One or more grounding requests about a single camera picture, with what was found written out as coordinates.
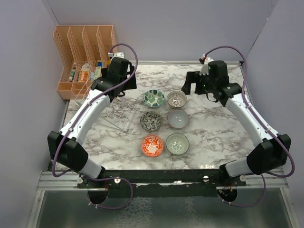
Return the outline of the blue wave outside bowl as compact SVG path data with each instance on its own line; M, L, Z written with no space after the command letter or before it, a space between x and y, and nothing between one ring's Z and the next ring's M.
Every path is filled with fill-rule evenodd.
M168 113L167 120L172 128L182 129L188 125L189 116L183 110L173 109Z

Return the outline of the orange plastic file organizer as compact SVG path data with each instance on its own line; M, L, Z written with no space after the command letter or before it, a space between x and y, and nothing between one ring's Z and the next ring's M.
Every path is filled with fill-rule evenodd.
M78 82L79 72L84 63L89 62L91 72L95 72L97 61L102 62L102 67L107 67L108 52L116 44L113 25L73 25L56 26L53 39L61 57L63 71L57 86L58 94L64 100L74 100L73 83ZM69 82L73 67L76 67L74 80Z

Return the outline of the white paper pack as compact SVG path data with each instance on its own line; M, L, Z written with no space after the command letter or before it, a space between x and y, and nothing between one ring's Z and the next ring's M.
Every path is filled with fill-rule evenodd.
M86 71L86 72L89 72L89 69L90 69L90 64L89 62L86 62L82 65L81 67L81 71Z

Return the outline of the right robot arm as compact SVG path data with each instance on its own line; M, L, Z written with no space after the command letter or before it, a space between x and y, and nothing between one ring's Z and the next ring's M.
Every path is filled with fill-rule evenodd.
M192 84L197 95L213 94L215 102L220 102L238 119L254 145L248 156L220 166L218 180L222 185L230 185L236 176L260 175L285 165L290 137L273 129L242 94L241 86L230 83L224 61L205 61L200 71L187 72L182 92L189 95Z

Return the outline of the green leaf pattern bowl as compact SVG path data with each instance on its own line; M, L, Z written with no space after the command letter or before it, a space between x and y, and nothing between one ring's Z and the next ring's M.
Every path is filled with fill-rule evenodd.
M165 95L162 91L157 89L151 89L144 93L143 102L145 105L151 108L157 108L161 106L165 101Z

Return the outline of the green white box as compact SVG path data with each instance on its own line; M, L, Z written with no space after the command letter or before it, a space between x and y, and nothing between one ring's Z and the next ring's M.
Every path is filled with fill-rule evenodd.
M99 77L102 76L102 74L101 74L101 69L102 69L101 66L97 66L97 67L95 68L94 80L96 80L97 78L99 78Z

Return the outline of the orange white floral bowl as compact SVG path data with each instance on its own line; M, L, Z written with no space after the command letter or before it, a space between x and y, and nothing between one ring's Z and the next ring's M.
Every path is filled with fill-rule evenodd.
M149 157L159 156L164 149L163 140L157 135L147 135L141 142L141 150L143 154Z

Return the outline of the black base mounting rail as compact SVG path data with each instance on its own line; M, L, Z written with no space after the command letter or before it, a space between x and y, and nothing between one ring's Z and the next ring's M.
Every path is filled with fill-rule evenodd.
M218 169L186 170L106 170L106 180L87 177L78 184L81 190L107 193L110 198L216 197L217 188L243 187L239 176L224 179Z

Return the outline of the red floral outside bowl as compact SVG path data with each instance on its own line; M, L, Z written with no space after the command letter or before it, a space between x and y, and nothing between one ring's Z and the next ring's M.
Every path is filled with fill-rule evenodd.
M152 132L162 126L163 119L157 112L145 112L140 118L140 125L143 129Z

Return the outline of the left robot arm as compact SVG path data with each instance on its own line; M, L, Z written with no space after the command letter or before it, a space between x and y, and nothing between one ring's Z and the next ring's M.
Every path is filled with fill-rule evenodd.
M59 132L49 133L47 142L53 161L52 171L56 169L56 163L60 163L88 176L88 181L96 188L104 184L104 167L89 158L82 144L101 112L126 90L137 88L136 69L137 65L129 60L113 57L109 68L103 69L101 77L92 82L85 101L70 122Z

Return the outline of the orange spiral notebook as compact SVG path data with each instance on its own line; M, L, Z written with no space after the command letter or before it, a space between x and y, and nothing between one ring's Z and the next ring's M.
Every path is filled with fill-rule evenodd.
M81 70L78 76L78 82L86 82L88 79L88 71Z

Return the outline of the purple pattern white bowl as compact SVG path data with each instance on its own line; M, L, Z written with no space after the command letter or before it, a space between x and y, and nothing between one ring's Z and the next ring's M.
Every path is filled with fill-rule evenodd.
M167 95L167 103L173 108L181 108L187 101L187 96L183 91L172 91Z

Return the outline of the green mandala pattern bowl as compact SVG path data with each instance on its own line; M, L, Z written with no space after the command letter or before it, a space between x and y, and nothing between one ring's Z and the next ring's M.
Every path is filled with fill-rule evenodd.
M173 155L185 154L190 147L188 138L181 133L173 133L169 135L165 144L167 150Z

